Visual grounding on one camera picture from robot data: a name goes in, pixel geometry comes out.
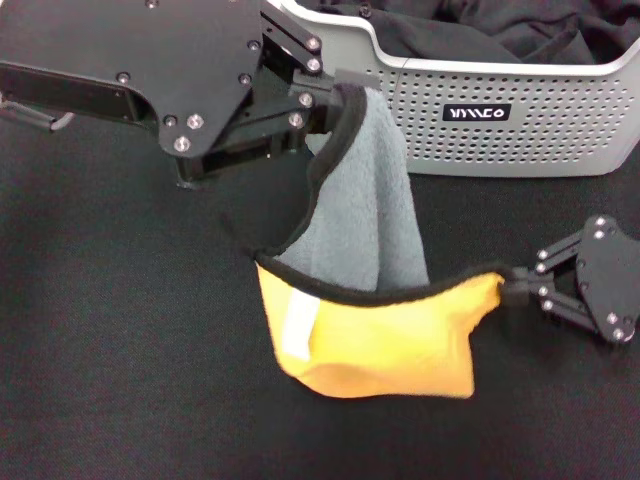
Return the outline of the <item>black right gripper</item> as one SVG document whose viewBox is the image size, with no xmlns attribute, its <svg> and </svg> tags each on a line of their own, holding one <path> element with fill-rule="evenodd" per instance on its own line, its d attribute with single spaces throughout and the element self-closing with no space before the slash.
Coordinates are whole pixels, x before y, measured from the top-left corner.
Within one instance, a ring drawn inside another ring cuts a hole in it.
<svg viewBox="0 0 640 480">
<path fill-rule="evenodd" d="M 586 304 L 553 286 L 555 272 L 575 259 Z M 515 268 L 502 285 L 504 306 L 530 301 L 575 327 L 599 331 L 610 343 L 629 342 L 639 319 L 639 241 L 626 235 L 610 216 L 590 217 L 581 234 L 541 248 L 531 269 Z"/>
</svg>

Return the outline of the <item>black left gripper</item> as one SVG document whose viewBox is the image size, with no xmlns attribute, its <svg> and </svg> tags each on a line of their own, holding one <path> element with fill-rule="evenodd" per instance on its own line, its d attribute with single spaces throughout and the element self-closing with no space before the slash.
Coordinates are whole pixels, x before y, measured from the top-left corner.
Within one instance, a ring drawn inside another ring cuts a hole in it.
<svg viewBox="0 0 640 480">
<path fill-rule="evenodd" d="M 1 116 L 47 132 L 76 115 L 142 127 L 184 183 L 295 150 L 333 130 L 346 101 L 302 90 L 234 116 L 257 70 L 250 43 L 261 27 L 261 66 L 288 84 L 380 87 L 366 73 L 328 73 L 322 40 L 256 1 L 5 1 Z"/>
</svg>

